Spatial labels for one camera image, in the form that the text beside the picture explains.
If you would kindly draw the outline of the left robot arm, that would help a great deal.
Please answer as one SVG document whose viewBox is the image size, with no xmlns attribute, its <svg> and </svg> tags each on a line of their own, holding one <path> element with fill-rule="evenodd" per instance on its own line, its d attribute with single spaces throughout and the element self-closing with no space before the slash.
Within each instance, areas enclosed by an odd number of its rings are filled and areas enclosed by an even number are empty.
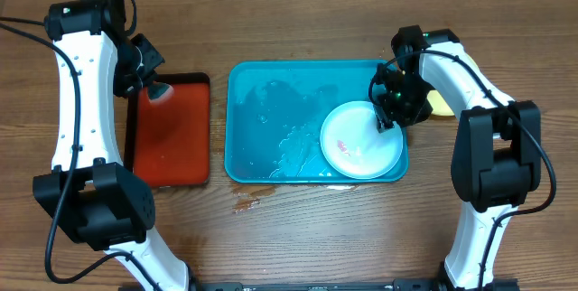
<svg viewBox="0 0 578 291">
<path fill-rule="evenodd" d="M 51 229 L 118 260 L 145 290 L 190 290 L 189 266 L 156 229 L 151 188 L 125 167 L 114 124 L 115 98 L 147 90 L 167 99 L 158 81 L 163 56 L 126 15 L 131 0 L 54 4 L 44 26 L 59 65 L 59 132 L 51 172 L 33 180 Z"/>
</svg>

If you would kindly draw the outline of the yellow-green plate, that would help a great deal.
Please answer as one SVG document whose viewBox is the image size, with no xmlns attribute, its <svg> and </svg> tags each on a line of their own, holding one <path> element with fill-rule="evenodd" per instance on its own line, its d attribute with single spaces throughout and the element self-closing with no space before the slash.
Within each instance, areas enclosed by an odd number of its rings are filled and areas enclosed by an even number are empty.
<svg viewBox="0 0 578 291">
<path fill-rule="evenodd" d="M 427 53 L 420 62 L 422 79 L 434 89 L 427 97 L 433 113 L 459 118 L 478 89 L 470 72 L 455 59 L 441 55 Z"/>
</svg>

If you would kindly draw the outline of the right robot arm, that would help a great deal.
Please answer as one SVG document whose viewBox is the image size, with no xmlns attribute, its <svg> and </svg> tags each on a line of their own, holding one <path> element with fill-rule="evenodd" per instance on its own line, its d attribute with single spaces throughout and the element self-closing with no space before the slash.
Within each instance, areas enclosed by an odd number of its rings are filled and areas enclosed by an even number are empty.
<svg viewBox="0 0 578 291">
<path fill-rule="evenodd" d="M 433 279 L 398 279 L 396 290 L 517 290 L 497 280 L 493 265 L 510 220 L 540 182 L 541 115 L 531 101 L 515 101 L 480 72 L 449 29 L 402 27 L 392 38 L 394 59 L 377 67 L 369 95 L 376 130 L 409 127 L 433 112 L 438 92 L 458 120 L 451 178 L 462 201 L 450 253 Z"/>
</svg>

